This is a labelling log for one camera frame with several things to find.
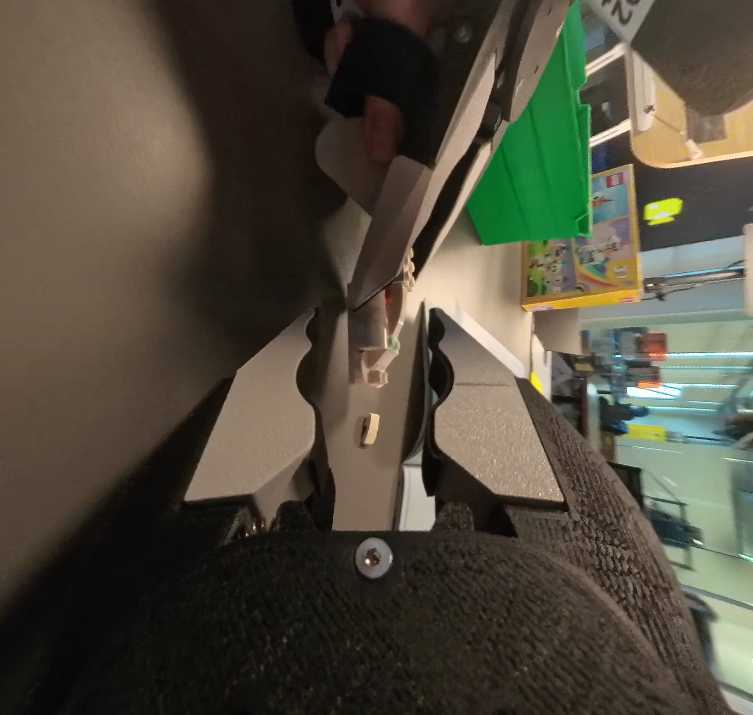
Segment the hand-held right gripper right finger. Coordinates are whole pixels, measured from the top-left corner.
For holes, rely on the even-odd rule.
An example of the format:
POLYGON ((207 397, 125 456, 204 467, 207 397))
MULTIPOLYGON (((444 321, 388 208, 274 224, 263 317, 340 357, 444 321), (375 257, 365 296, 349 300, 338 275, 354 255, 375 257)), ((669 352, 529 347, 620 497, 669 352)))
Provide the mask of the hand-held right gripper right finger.
POLYGON ((429 313, 428 415, 423 482, 444 503, 565 506, 516 377, 443 309, 429 313))

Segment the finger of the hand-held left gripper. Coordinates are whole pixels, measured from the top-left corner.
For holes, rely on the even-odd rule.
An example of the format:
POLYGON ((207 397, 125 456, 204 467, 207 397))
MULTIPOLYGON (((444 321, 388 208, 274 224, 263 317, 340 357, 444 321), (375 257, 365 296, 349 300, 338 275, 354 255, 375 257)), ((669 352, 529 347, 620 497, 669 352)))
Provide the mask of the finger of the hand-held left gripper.
POLYGON ((411 159, 390 165, 348 287, 348 306, 362 306, 400 273, 428 216, 425 200, 433 176, 433 169, 411 159))
POLYGON ((432 204, 431 211, 413 243, 414 257, 437 254, 510 125, 504 118, 502 100, 496 96, 497 83, 495 63, 487 62, 462 106, 429 183, 426 203, 432 204))

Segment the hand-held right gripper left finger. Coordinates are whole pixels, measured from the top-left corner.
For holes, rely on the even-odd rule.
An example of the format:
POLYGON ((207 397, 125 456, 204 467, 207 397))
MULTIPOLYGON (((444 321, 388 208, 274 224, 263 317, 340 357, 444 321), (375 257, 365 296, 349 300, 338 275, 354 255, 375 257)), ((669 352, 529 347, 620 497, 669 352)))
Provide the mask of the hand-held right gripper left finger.
POLYGON ((184 495, 185 501, 304 501, 315 412, 297 383, 312 348, 304 311, 236 372, 184 495))

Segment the green plastic bin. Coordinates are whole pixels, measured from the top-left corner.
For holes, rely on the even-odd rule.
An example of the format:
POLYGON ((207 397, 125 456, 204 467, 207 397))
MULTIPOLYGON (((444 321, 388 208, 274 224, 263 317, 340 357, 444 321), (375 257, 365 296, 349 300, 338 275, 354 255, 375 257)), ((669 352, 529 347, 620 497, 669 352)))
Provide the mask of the green plastic bin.
POLYGON ((591 108, 580 98, 586 80, 581 0, 575 0, 532 99, 467 202, 482 245, 591 234, 591 108))

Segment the white toy brick assembly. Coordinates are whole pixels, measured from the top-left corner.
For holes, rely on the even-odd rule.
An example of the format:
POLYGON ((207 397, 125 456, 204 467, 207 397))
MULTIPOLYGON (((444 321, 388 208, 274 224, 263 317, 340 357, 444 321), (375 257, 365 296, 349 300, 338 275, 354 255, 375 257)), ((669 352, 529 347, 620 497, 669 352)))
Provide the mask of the white toy brick assembly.
POLYGON ((409 293, 416 283, 413 249, 400 273, 366 303, 348 312, 349 381, 381 388, 388 383, 389 365, 400 354, 409 293))

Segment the yellow toy set box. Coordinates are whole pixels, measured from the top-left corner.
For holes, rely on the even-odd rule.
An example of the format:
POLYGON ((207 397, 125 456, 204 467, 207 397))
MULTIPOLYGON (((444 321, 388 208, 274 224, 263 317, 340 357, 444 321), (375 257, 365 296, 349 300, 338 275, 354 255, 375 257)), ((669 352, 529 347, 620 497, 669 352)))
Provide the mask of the yellow toy set box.
POLYGON ((592 176, 590 237, 522 244, 529 312, 637 303, 643 297, 634 165, 592 176))

